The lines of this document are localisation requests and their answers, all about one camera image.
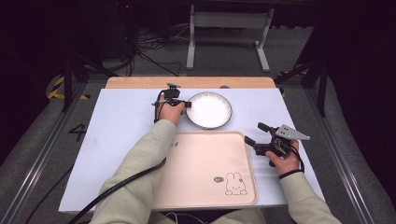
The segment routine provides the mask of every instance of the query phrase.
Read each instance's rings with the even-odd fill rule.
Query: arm
[[[298,142],[291,145],[298,150]],[[286,195],[291,218],[297,223],[340,223],[332,215],[329,206],[312,190],[303,172],[299,172],[300,162],[293,153],[284,160],[267,151],[265,155],[276,165],[280,183]]]
[[[116,173],[102,186],[100,193],[131,175],[158,165],[166,157],[184,104],[163,105],[160,120],[128,152]],[[148,223],[152,192],[161,170],[144,175],[115,191],[96,205],[91,223]]]

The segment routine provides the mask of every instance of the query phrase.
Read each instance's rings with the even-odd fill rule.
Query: beige sleeve
[[[341,223],[329,206],[312,190],[303,172],[280,180],[291,218],[297,223]]]
[[[158,165],[166,157],[176,127],[159,120],[128,152],[116,173],[102,186],[100,193],[122,180]],[[115,191],[96,205],[91,223],[148,223],[152,191],[158,185],[161,169],[144,175]]]

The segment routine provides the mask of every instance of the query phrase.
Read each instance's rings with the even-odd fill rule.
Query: cartoon bunny print
[[[226,195],[241,195],[247,194],[244,180],[239,173],[228,173],[227,174],[227,185]]]

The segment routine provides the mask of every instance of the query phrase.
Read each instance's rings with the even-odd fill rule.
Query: white plate
[[[190,102],[191,108],[187,108],[187,116],[204,129],[215,129],[224,125],[233,113],[230,102],[214,92],[198,93],[191,97]]]

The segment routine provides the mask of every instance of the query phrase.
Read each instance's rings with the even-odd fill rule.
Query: table leg
[[[268,30],[270,29],[271,20],[274,15],[274,9],[271,8],[268,10],[267,17],[265,19],[264,26],[262,27],[262,39],[259,41],[255,41],[257,54],[259,55],[260,63],[262,64],[262,71],[269,72],[270,66],[267,62],[267,58],[265,57],[263,46],[265,42],[265,38],[267,37]]]
[[[190,13],[190,44],[189,44],[189,52],[187,54],[187,64],[186,69],[192,70],[194,68],[194,54],[195,54],[195,38],[194,38],[194,6],[191,6]]]

